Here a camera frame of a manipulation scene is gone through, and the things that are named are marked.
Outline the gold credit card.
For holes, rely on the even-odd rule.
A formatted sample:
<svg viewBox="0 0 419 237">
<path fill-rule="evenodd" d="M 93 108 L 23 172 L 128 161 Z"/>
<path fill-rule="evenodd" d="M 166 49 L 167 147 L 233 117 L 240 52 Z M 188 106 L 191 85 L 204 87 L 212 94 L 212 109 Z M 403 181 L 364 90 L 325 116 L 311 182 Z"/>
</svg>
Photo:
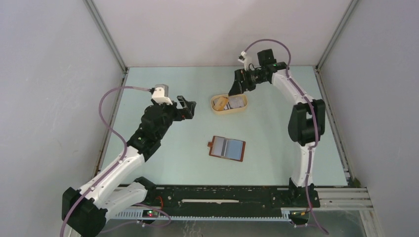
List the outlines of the gold credit card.
<svg viewBox="0 0 419 237">
<path fill-rule="evenodd" d="M 226 107 L 226 105 L 228 104 L 229 99 L 227 97 L 217 97 L 214 99 L 213 101 L 213 109 L 215 111 L 223 111 Z"/>
</svg>

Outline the beige oval tray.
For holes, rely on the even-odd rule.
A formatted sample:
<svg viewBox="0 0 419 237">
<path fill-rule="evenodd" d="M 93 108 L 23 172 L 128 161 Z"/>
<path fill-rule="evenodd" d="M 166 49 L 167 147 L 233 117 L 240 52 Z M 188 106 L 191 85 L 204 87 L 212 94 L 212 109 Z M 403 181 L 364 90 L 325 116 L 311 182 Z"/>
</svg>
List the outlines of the beige oval tray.
<svg viewBox="0 0 419 237">
<path fill-rule="evenodd" d="M 237 109 L 230 109 L 228 104 L 226 105 L 225 109 L 223 111 L 215 111 L 212 107 L 213 107 L 213 101 L 215 98 L 217 97 L 227 97 L 229 98 L 230 96 L 228 94 L 220 94 L 220 95 L 215 95 L 211 98 L 210 100 L 210 106 L 211 106 L 211 110 L 214 114 L 216 115 L 227 115 L 227 114 L 232 114 L 232 113 L 238 113 L 238 112 L 242 112 L 244 111 L 247 106 L 248 106 L 248 99 L 247 96 L 245 94 L 240 94 L 240 95 L 235 95 L 235 96 L 231 96 L 231 97 L 236 97 L 236 96 L 242 96 L 243 100 L 245 101 L 245 106 L 242 108 L 237 108 Z"/>
</svg>

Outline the brown leather card holder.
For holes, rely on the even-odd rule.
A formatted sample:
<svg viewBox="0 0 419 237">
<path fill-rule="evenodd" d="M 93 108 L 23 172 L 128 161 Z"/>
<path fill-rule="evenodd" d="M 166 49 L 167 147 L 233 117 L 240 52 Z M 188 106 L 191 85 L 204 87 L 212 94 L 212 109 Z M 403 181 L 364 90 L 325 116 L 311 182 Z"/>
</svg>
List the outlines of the brown leather card holder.
<svg viewBox="0 0 419 237">
<path fill-rule="evenodd" d="M 209 156 L 211 157 L 216 157 L 211 154 L 211 149 L 212 149 L 212 145 L 213 145 L 215 137 L 216 136 L 213 136 L 212 140 L 208 142 L 207 144 L 207 147 L 209 148 Z M 226 139 L 228 140 L 228 143 L 227 143 L 225 156 L 217 157 L 217 158 L 223 158 L 223 159 L 229 159 L 229 160 L 242 162 L 244 159 L 246 142 L 242 140 L 237 140 L 237 139 L 229 139 L 229 138 L 226 138 Z"/>
</svg>

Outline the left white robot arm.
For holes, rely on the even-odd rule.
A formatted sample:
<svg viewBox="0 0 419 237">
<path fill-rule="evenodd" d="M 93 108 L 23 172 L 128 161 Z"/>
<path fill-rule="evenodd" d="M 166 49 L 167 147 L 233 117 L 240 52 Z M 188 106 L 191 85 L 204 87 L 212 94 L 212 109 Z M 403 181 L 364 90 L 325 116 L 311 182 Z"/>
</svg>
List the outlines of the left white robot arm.
<svg viewBox="0 0 419 237">
<path fill-rule="evenodd" d="M 177 103 L 152 101 L 138 129 L 124 143 L 123 151 L 102 172 L 79 189 L 69 187 L 62 198 L 63 225 L 71 227 L 83 237 L 95 237 L 106 223 L 126 208 L 142 203 L 152 205 L 156 199 L 155 184 L 144 177 L 135 179 L 120 191 L 116 187 L 134 170 L 143 165 L 161 146 L 161 140 L 175 121 L 192 119 L 195 101 L 178 96 Z"/>
</svg>

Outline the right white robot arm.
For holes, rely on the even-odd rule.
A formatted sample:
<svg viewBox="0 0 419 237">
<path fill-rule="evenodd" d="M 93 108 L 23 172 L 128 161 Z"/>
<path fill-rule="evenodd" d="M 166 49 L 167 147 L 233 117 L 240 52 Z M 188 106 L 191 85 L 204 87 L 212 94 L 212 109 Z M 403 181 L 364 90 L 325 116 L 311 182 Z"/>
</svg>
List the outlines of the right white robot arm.
<svg viewBox="0 0 419 237">
<path fill-rule="evenodd" d="M 307 200 L 307 193 L 301 187 L 313 183 L 314 152 L 325 132 L 326 105 L 324 100 L 313 98 L 298 84 L 289 66 L 274 58 L 272 49 L 260 51 L 257 56 L 259 67 L 251 69 L 251 58 L 246 51 L 241 52 L 238 60 L 244 68 L 234 72 L 234 82 L 228 95 L 243 94 L 254 90 L 257 84 L 269 82 L 292 104 L 288 134 L 293 142 L 299 144 L 300 157 L 291 176 L 296 188 L 288 191 L 287 199 L 291 205 L 301 206 Z"/>
</svg>

